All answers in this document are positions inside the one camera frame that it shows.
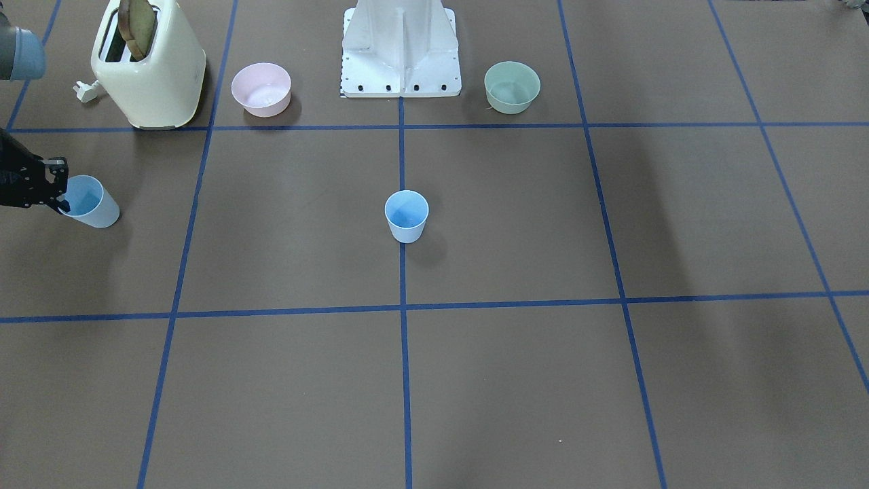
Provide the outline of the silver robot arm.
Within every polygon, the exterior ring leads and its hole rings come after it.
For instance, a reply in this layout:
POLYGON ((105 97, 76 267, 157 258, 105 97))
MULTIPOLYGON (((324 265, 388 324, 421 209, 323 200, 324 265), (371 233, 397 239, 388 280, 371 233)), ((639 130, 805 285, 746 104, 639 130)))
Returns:
MULTIPOLYGON (((1 77, 26 81, 43 77, 45 52, 32 31, 13 25, 2 14, 1 77)), ((56 213, 71 210, 65 199, 69 178, 66 158, 43 158, 1 130, 1 204, 29 209, 44 205, 56 213)))

